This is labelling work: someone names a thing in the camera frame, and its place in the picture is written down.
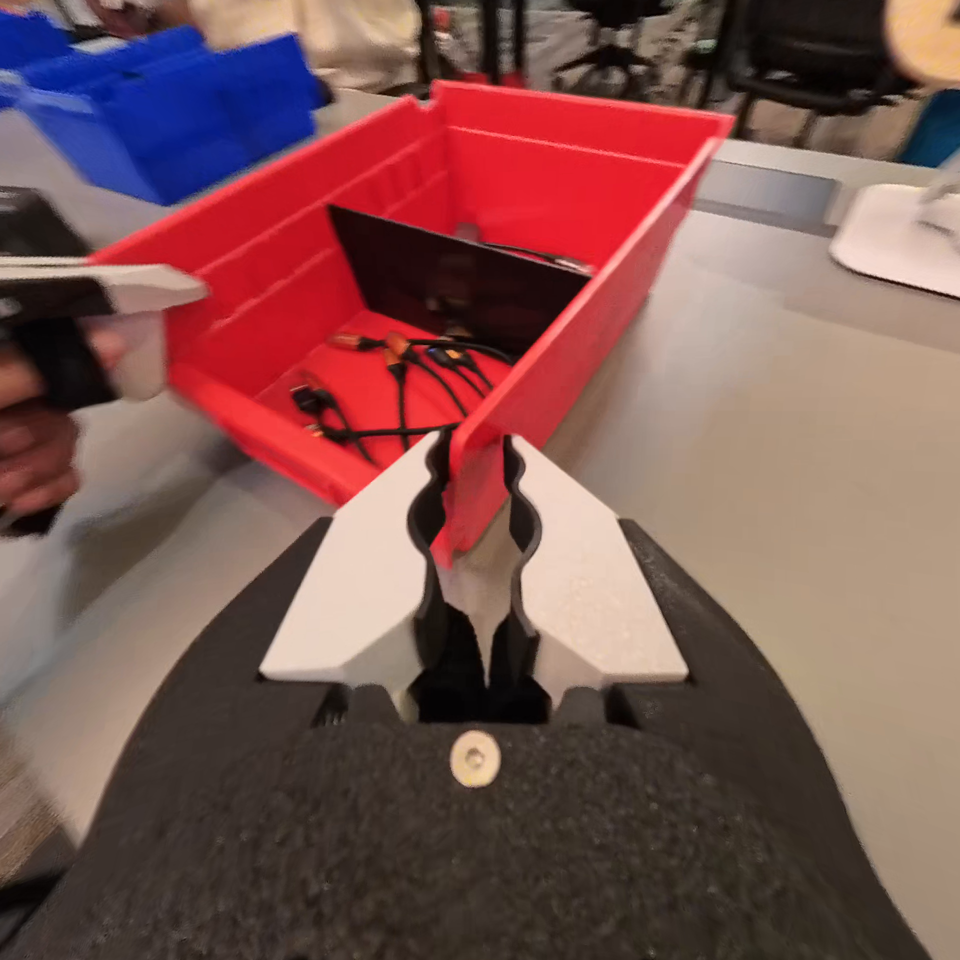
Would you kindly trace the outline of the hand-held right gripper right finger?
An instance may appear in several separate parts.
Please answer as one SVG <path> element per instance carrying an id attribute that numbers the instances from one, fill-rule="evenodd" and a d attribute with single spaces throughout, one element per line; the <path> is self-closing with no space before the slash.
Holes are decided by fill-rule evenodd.
<path id="1" fill-rule="evenodd" d="M 519 559 L 491 643 L 495 714 L 550 714 L 570 690 L 687 681 L 621 518 L 521 436 L 504 438 L 503 476 Z"/>

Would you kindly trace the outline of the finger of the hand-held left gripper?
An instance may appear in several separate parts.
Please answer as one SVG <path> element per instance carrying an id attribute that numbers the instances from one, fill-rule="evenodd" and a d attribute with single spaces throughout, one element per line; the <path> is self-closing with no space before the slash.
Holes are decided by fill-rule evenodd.
<path id="1" fill-rule="evenodd" d="M 169 265 L 95 265 L 75 257 L 1 258 L 1 318 L 124 316 L 185 306 L 207 285 Z"/>

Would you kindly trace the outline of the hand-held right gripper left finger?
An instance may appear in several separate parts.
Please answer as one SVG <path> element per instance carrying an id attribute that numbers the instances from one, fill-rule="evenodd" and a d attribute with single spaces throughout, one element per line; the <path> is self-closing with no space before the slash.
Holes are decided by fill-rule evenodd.
<path id="1" fill-rule="evenodd" d="M 381 688 L 419 719 L 479 719 L 484 664 L 443 593 L 450 431 L 432 431 L 336 511 L 259 666 L 277 682 Z"/>

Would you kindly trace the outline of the blue plastic bin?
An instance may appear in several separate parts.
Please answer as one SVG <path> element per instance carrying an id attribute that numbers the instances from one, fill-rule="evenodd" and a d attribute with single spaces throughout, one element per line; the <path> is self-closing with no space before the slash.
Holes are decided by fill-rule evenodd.
<path id="1" fill-rule="evenodd" d="M 333 101 L 293 35 L 216 52 L 188 27 L 17 68 L 7 90 L 85 182 L 163 207 L 311 138 Z"/>
<path id="2" fill-rule="evenodd" d="M 54 60 L 71 52 L 71 36 L 45 13 L 1 10 L 1 69 Z"/>

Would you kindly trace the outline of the short adapter cable blue plug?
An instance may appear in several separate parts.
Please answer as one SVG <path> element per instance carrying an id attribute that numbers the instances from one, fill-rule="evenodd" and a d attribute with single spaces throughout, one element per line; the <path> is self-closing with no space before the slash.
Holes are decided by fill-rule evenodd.
<path id="1" fill-rule="evenodd" d="M 462 425 L 462 414 L 439 413 L 430 405 L 415 409 L 414 391 L 403 379 L 393 381 L 388 403 L 371 414 L 352 415 L 344 402 L 318 382 L 301 382 L 288 390 L 289 401 L 304 420 L 303 430 L 341 450 L 358 454 L 373 467 L 388 466 L 433 431 L 453 430 Z"/>

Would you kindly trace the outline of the red plastic bin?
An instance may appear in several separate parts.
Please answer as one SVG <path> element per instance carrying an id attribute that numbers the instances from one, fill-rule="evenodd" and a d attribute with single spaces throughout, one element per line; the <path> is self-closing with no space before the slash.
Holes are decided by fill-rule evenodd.
<path id="1" fill-rule="evenodd" d="M 304 375 L 355 416 L 383 410 L 394 379 L 381 346 L 431 333 L 369 310 L 328 206 L 536 258 L 590 282 L 514 356 L 479 356 L 492 389 L 458 395 L 450 444 L 450 565 L 505 498 L 501 439 L 542 448 L 637 316 L 690 211 L 729 117 L 636 102 L 437 81 L 92 255 L 96 265 L 166 263 L 207 298 L 166 318 L 168 382 L 261 464 L 337 506 L 380 467 L 310 438 L 289 400 Z"/>

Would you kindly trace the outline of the grey desk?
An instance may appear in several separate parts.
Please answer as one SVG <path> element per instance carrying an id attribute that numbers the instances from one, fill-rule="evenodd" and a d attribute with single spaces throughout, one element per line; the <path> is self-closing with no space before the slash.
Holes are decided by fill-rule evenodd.
<path id="1" fill-rule="evenodd" d="M 873 865 L 958 958 L 958 304 L 839 268 L 856 191 L 934 171 L 728 140 L 546 445 L 745 629 Z M 168 396 L 81 418 L 54 533 L 2 542 L 2 729 L 75 838 L 154 692 L 330 506 Z"/>

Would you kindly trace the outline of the person's left hand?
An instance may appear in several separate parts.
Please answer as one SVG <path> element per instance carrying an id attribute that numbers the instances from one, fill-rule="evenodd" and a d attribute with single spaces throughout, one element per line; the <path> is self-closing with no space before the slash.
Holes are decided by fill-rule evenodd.
<path id="1" fill-rule="evenodd" d="M 109 374 L 125 352 L 105 318 L 37 320 L 2 334 L 2 538 L 45 534 L 77 492 L 73 414 L 116 399 Z"/>

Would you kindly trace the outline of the black bin divider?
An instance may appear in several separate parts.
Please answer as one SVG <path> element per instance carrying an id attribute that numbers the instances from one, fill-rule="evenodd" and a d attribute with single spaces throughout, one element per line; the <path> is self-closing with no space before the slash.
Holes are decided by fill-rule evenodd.
<path id="1" fill-rule="evenodd" d="M 330 204 L 328 218 L 366 308 L 419 330 L 462 327 L 487 346 L 531 349 L 591 281 L 480 242 Z"/>

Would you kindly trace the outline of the white stand base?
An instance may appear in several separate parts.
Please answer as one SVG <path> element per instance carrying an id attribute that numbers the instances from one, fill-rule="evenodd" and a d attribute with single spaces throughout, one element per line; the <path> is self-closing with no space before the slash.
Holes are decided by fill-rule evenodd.
<path id="1" fill-rule="evenodd" d="M 959 299 L 958 178 L 860 190 L 829 246 L 862 277 Z"/>

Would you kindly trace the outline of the black office chair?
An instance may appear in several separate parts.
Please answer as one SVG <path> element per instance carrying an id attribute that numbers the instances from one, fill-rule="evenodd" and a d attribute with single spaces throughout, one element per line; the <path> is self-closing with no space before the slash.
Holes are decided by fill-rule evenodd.
<path id="1" fill-rule="evenodd" d="M 915 98 L 922 88 L 894 62 L 883 1 L 739 2 L 724 77 L 741 95 L 731 131 L 749 139 L 759 102 L 805 113 L 795 145 L 822 118 L 861 117 Z"/>

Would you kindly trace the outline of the pale wooden frame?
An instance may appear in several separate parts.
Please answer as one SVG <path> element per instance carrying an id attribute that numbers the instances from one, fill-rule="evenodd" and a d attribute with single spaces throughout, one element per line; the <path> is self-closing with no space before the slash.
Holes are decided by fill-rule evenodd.
<path id="1" fill-rule="evenodd" d="M 884 32 L 904 75 L 931 89 L 959 89 L 958 1 L 886 1 Z"/>

